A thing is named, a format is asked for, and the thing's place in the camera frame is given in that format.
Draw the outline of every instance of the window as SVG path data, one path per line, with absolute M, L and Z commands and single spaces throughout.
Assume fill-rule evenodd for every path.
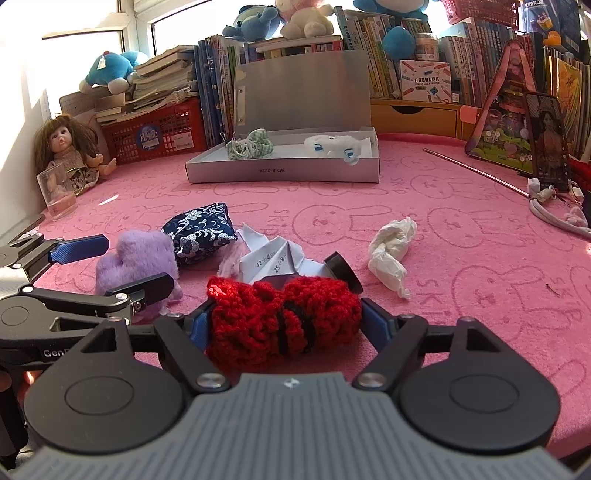
M 52 115 L 61 113 L 60 98 L 77 92 L 80 81 L 86 77 L 96 58 L 104 51 L 123 52 L 120 32 L 99 32 L 43 40 L 49 110 Z
M 353 0 L 328 3 L 340 5 L 344 10 L 355 9 Z M 240 8 L 245 4 L 244 0 L 206 0 L 161 20 L 156 20 L 152 24 L 155 53 L 162 53 L 179 44 L 193 45 L 206 37 L 221 34 L 226 25 L 232 25 Z M 435 34 L 450 26 L 441 2 L 431 1 L 425 13 L 429 16 L 429 24 Z M 335 26 L 335 32 L 340 33 L 336 16 L 332 15 L 330 20 Z M 279 30 L 275 34 L 277 37 L 280 36 Z
M 47 0 L 40 14 L 51 32 L 43 35 L 44 71 L 49 109 L 61 113 L 60 97 L 77 92 L 94 60 L 104 51 L 122 53 L 123 39 L 133 15 L 132 0 Z

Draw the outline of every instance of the glass cup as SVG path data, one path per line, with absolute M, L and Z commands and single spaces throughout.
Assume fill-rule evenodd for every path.
M 51 220 L 57 220 L 76 209 L 76 189 L 64 165 L 56 165 L 37 175 L 39 187 Z

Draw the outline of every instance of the white tissue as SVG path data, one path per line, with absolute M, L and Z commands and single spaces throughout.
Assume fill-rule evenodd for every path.
M 401 299 L 409 299 L 410 291 L 404 287 L 406 268 L 400 261 L 417 231 L 417 223 L 410 217 L 384 225 L 369 244 L 368 268 Z

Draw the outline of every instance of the doll's dress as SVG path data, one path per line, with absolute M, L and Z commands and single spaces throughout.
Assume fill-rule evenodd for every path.
M 62 152 L 56 153 L 47 168 L 56 165 L 64 165 L 73 187 L 77 191 L 80 190 L 81 193 L 94 187 L 96 182 L 99 181 L 99 169 L 88 167 L 84 163 L 84 160 L 82 160 L 82 154 L 74 148 L 74 145 L 71 145 Z M 82 172 L 82 175 L 76 170 L 70 171 L 74 168 Z

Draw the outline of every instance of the paper sheet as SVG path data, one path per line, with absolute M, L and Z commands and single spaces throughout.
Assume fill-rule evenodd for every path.
M 245 223 L 238 233 L 251 251 L 240 259 L 241 282 L 253 284 L 265 277 L 294 274 L 332 278 L 326 265 L 306 258 L 302 247 L 297 243 L 281 236 L 269 240 Z

